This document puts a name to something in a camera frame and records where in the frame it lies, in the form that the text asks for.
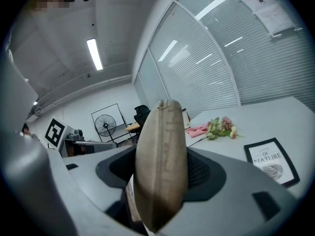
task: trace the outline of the white wall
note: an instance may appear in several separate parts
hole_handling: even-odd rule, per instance
[[[42,144],[47,147],[47,143],[43,137],[47,131],[47,127],[51,116],[56,116],[65,124],[75,129],[81,129],[86,141],[93,140],[100,142],[97,132],[94,129],[94,122],[91,113],[108,107],[113,104],[118,104],[119,109],[126,123],[135,122],[133,116],[136,114],[135,107],[141,105],[133,84],[107,86],[101,89],[83,94],[72,101],[66,102],[60,106],[53,108],[40,116],[34,122],[28,123],[30,132],[38,136]],[[119,131],[123,132],[125,126],[114,133],[118,136]],[[130,138],[129,135],[116,139],[115,142],[123,141]]]
[[[140,41],[138,44],[138,48],[134,57],[133,65],[132,65],[132,83],[134,83],[137,72],[140,67],[141,60],[144,56],[146,48],[149,44],[149,41],[157,28],[160,20],[162,19],[164,13],[169,8],[173,0],[157,0],[153,9],[146,21],[144,29],[142,31],[142,35],[140,37]]]

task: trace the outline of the white ceiling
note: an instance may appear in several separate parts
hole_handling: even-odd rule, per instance
[[[73,85],[66,83],[71,80],[79,79],[87,86],[131,74],[141,30],[155,1],[76,0],[69,8],[22,11],[10,45],[14,63],[40,98],[57,87],[63,91],[60,88]],[[101,71],[96,71],[88,50],[90,38],[96,38],[104,67]],[[87,73],[98,79],[86,78]]]

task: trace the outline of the desk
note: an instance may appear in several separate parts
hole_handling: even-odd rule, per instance
[[[231,118],[244,137],[235,140],[229,137],[214,141],[203,140],[192,147],[247,161],[244,145],[275,137],[287,152],[300,177],[300,181],[288,190],[296,198],[302,198],[314,177],[315,114],[294,97],[289,97],[241,107],[203,111],[191,120],[191,127],[224,116]],[[186,134],[186,145],[190,146],[202,137],[203,135],[191,138]]]
[[[128,126],[127,128],[126,128],[126,130],[128,131],[128,132],[130,132],[131,130],[134,130],[134,129],[137,129],[137,128],[140,128],[141,126],[137,123],[137,122],[135,122],[135,123],[133,123],[132,125],[130,125],[130,126]]]

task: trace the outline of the chair backrest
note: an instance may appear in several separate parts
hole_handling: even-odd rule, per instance
[[[134,109],[137,112],[137,115],[144,114],[150,111],[146,105],[141,105],[141,106],[135,107]]]
[[[150,111],[144,113],[144,114],[138,114],[134,116],[134,119],[136,120],[136,122],[143,127],[148,115],[149,115]]]

